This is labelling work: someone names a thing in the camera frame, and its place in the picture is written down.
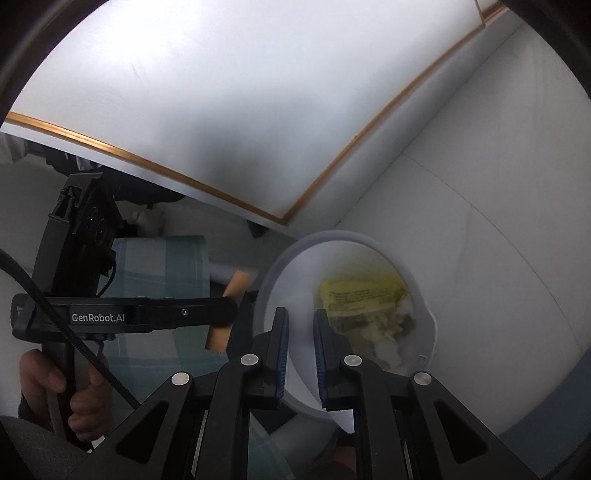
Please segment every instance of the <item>metal screw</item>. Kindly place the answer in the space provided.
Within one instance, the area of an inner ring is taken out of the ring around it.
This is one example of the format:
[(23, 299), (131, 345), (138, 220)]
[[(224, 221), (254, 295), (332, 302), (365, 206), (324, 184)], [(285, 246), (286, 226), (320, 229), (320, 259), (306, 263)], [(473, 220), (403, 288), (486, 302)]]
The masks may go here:
[(258, 363), (258, 357), (254, 353), (247, 353), (246, 355), (242, 355), (240, 363), (248, 367), (251, 365), (256, 365)]
[(349, 365), (350, 367), (358, 367), (362, 361), (359, 355), (347, 355), (345, 357), (345, 365)]
[(429, 385), (431, 380), (431, 375), (429, 375), (427, 372), (419, 372), (414, 374), (414, 382), (418, 385), (422, 385), (423, 387)]
[(172, 377), (173, 384), (179, 387), (187, 383), (190, 379), (191, 377), (189, 376), (189, 374), (186, 374), (185, 372), (175, 373)]

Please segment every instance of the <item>human hand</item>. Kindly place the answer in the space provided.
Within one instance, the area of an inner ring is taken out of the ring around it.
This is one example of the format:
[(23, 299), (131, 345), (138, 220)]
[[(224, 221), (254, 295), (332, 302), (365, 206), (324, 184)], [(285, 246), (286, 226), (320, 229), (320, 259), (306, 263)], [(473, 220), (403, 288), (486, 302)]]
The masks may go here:
[[(61, 371), (39, 350), (33, 349), (21, 357), (21, 391), (41, 426), (51, 430), (46, 389), (62, 393), (66, 379)], [(70, 400), (73, 414), (68, 425), (81, 442), (96, 440), (111, 428), (112, 387), (97, 370), (88, 370), (90, 384), (76, 392)]]

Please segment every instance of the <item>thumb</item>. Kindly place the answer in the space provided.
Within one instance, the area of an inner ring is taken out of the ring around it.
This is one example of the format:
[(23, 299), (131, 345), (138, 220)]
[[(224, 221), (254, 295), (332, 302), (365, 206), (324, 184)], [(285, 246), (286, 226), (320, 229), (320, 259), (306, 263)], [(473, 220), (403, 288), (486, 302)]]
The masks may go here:
[(39, 350), (29, 350), (21, 357), (21, 391), (25, 400), (37, 415), (47, 417), (45, 390), (62, 393), (66, 379), (59, 369)]

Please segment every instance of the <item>thin black wire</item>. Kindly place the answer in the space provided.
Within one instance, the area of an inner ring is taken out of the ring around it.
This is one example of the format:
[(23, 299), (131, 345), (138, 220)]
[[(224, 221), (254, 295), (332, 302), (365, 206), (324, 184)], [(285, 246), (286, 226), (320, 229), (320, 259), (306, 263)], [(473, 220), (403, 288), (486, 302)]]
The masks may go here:
[(29, 277), (22, 267), (0, 248), (0, 268), (16, 280), (21, 287), (35, 301), (37, 306), (51, 319), (56, 328), (61, 332), (64, 338), (71, 346), (78, 350), (90, 364), (109, 382), (115, 390), (124, 398), (124, 400), (135, 410), (139, 407), (139, 402), (133, 394), (117, 379), (116, 376), (101, 362), (98, 357), (90, 350), (82, 340), (74, 333), (67, 322), (60, 316), (55, 308), (49, 303), (46, 296), (41, 292), (35, 282)]
[(103, 296), (103, 293), (105, 293), (107, 291), (107, 289), (111, 286), (111, 284), (113, 283), (113, 280), (115, 279), (115, 274), (116, 273), (117, 273), (117, 263), (116, 262), (113, 262), (113, 269), (111, 270), (111, 276), (109, 277), (109, 281), (101, 289), (101, 291), (98, 292), (98, 294), (96, 294), (97, 297), (102, 297)]

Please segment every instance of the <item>plaid fabric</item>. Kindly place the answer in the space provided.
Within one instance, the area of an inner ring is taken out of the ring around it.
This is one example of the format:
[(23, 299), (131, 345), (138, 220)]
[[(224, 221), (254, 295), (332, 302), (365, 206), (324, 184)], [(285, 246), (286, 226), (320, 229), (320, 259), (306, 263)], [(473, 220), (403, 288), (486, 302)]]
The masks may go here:
[[(201, 236), (122, 238), (115, 241), (113, 249), (117, 253), (117, 273), (105, 297), (209, 296), (209, 261)], [(178, 371), (198, 377), (219, 370), (228, 361), (226, 355), (204, 349), (207, 331), (207, 326), (195, 326), (117, 335), (115, 340), (105, 342), (104, 353), (113, 373), (139, 401), (144, 401)], [(131, 408), (115, 395), (114, 425), (130, 413)], [(248, 478), (294, 478), (269, 435), (252, 416)]]

